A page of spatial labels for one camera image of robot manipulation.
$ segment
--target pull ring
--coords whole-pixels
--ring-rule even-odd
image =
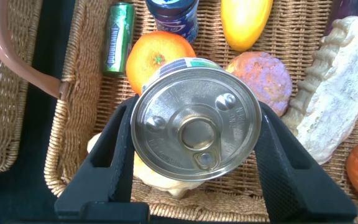
[[[178,142],[195,167],[214,169],[221,160],[221,133],[215,123],[204,116],[185,119],[178,130]]]

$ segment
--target brown basket handle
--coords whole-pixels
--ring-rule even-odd
[[[61,90],[66,90],[66,85],[61,86],[57,78],[37,71],[26,64],[15,52],[10,40],[10,33],[7,29],[7,7],[8,0],[0,0],[0,59],[14,73],[29,81],[44,92],[56,98],[61,97]]]

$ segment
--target bottle label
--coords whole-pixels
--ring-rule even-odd
[[[197,11],[187,14],[185,17],[169,21],[155,20],[158,30],[181,35],[189,43],[194,42],[198,34]]]

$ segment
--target green beverage can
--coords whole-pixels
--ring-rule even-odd
[[[124,77],[127,58],[132,49],[135,9],[133,5],[118,2],[111,6],[106,32],[106,52],[103,74]]]

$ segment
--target can rim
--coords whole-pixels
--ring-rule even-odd
[[[151,89],[155,86],[158,85],[160,82],[162,82],[162,80],[171,77],[172,75],[176,75],[176,73],[178,72],[182,72],[182,71],[186,71],[186,70],[194,70],[194,69],[203,69],[203,70],[212,70],[215,72],[221,72],[224,73],[225,75],[227,75],[227,77],[233,79],[234,81],[237,82],[237,84],[239,84],[241,87],[243,87],[246,92],[248,92],[248,94],[251,96],[253,104],[254,104],[254,108],[255,108],[255,115],[256,115],[256,125],[255,125],[255,132],[257,132],[256,136],[254,139],[251,139],[251,143],[249,144],[249,147],[251,148],[251,150],[244,150],[243,154],[241,154],[242,156],[237,156],[236,159],[226,165],[225,167],[222,167],[218,170],[214,170],[212,172],[206,173],[206,174],[196,174],[196,175],[188,175],[188,174],[177,174],[177,173],[173,173],[170,172],[169,170],[165,170],[161,167],[159,167],[158,165],[154,164],[144,153],[143,149],[140,149],[140,145],[138,143],[138,141],[136,140],[136,131],[135,128],[133,127],[132,124],[135,124],[136,122],[136,117],[137,114],[139,112],[139,108],[140,108],[140,104],[143,102],[144,98],[148,95],[148,93],[151,91]],[[183,69],[179,69],[173,72],[170,72],[166,75],[164,75],[163,77],[158,78],[157,80],[155,80],[153,83],[151,83],[147,89],[142,93],[142,95],[139,97],[139,99],[137,100],[134,109],[132,111],[131,114],[131,136],[132,136],[132,142],[134,144],[136,153],[138,154],[138,156],[140,157],[140,159],[142,159],[142,161],[149,167],[151,168],[153,171],[155,171],[156,173],[164,176],[164,177],[168,177],[170,179],[174,179],[174,180],[180,180],[180,181],[187,181],[187,182],[196,182],[196,181],[206,181],[206,180],[210,180],[210,179],[214,179],[217,177],[220,177],[224,174],[227,174],[228,172],[234,170],[235,168],[237,168],[239,165],[241,165],[251,154],[251,152],[254,150],[255,145],[257,144],[257,141],[259,139],[260,136],[260,131],[262,129],[262,109],[260,108],[259,105],[259,101],[256,98],[256,96],[254,95],[254,93],[251,91],[251,89],[243,82],[241,81],[239,78],[237,78],[236,76],[234,76],[233,74],[223,70],[223,69],[218,69],[218,68],[211,68],[211,67],[188,67],[188,68],[183,68]]]

